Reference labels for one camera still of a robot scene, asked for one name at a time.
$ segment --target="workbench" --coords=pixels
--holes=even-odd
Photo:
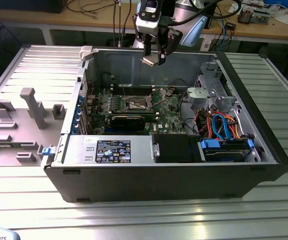
[[[73,88],[73,75],[80,64],[80,47],[40,46],[19,50],[0,77],[0,100],[24,107],[19,99],[22,88],[34,87],[41,94],[38,101],[47,107],[67,105],[67,98],[57,97],[61,89]],[[60,57],[69,61],[62,63]],[[243,84],[267,119],[288,155],[288,82],[276,74],[267,59],[257,54],[226,53],[230,62],[244,76]],[[26,67],[54,58],[57,68]],[[259,69],[259,79],[250,79]],[[36,81],[41,73],[45,84]],[[274,182],[263,182],[243,198],[195,199],[174,201],[135,201],[103,203],[68,203],[63,201],[40,166],[0,166],[0,227],[12,229],[22,240],[42,239],[195,239],[195,240],[288,240],[288,172]]]
[[[82,4],[93,3],[94,0],[81,0]],[[104,0],[100,4],[94,5],[93,9],[111,4],[112,0]],[[232,1],[225,0],[220,3],[223,15],[229,9]],[[136,11],[137,4],[132,4],[131,15]],[[78,1],[74,1],[70,7],[77,11],[80,10]],[[121,20],[124,22],[129,9],[128,3],[122,3]],[[65,8],[62,13],[46,13],[19,10],[0,10],[0,21],[7,27],[36,28],[41,29],[47,45],[54,45],[50,30],[72,30],[86,32],[113,32],[113,7],[106,7],[98,10],[97,19],[84,15],[80,12],[73,12]],[[236,41],[251,41],[262,43],[288,44],[288,25],[281,23],[273,18],[267,25],[251,23],[248,25],[237,22],[237,15],[227,19],[236,24],[236,29],[232,37]],[[118,8],[116,12],[116,26],[118,26]],[[126,24],[126,33],[134,34],[134,27],[131,17]],[[216,21],[212,21],[210,29],[204,29],[201,38],[204,39],[201,50],[207,51],[210,42],[218,38],[221,29]]]

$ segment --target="slotted metal surface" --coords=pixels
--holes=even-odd
[[[270,69],[252,58],[259,69]],[[269,92],[288,93],[283,83],[277,86]],[[246,87],[264,92],[255,84]],[[261,105],[268,120],[288,122],[288,110]],[[288,152],[288,129],[274,132]],[[63,201],[39,167],[0,167],[0,226],[16,230],[22,240],[288,240],[288,173],[243,199],[81,204]]]
[[[23,88],[34,88],[35,98],[43,102],[44,108],[51,109],[54,104],[67,108],[81,66],[80,49],[41,45],[20,49],[0,78],[0,101],[11,101],[15,108],[27,108],[20,92]]]
[[[226,56],[288,155],[288,81],[259,55]]]

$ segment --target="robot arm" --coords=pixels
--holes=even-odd
[[[142,0],[137,14],[133,15],[136,39],[144,45],[143,63],[150,66],[162,65],[166,56],[173,53],[178,44],[193,46],[205,26],[207,17],[223,19],[236,14],[241,7],[240,0],[238,8],[226,16],[212,16],[205,11],[222,0],[214,0],[204,6],[204,0]],[[151,44],[157,44],[157,53],[151,52]]]
[[[142,0],[138,14],[133,16],[136,39],[144,45],[142,62],[153,66],[165,62],[175,51],[183,34],[169,28],[173,24],[176,0]],[[151,52],[151,41],[156,42],[158,53]]]

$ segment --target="floor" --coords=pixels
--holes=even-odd
[[[23,44],[45,44],[42,32],[39,29],[33,28],[9,28],[9,30],[23,43]],[[105,32],[81,32],[81,31],[66,31],[66,30],[53,30],[52,35],[54,42],[57,45],[67,46],[112,46],[113,35],[112,33]],[[126,45],[131,45],[133,41],[132,35],[128,35],[125,39]],[[181,50],[196,50],[198,51],[201,45],[201,40],[194,47],[180,46]],[[224,47],[221,51],[240,53],[262,53],[266,54],[268,58],[276,65],[276,67],[283,72],[286,59],[288,59],[288,45],[285,44],[262,44],[255,42],[238,42],[232,43]],[[6,67],[9,65],[13,56],[20,48],[19,44],[13,39],[6,29],[0,27],[0,76]]]

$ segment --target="electronic device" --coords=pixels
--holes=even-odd
[[[41,165],[72,203],[240,198],[288,171],[274,135],[288,123],[261,113],[288,91],[264,58],[174,52],[154,68],[141,57],[20,49],[0,79],[0,166]],[[256,84],[283,95],[258,97]]]
[[[25,10],[59,14],[67,0],[0,0],[0,9]]]

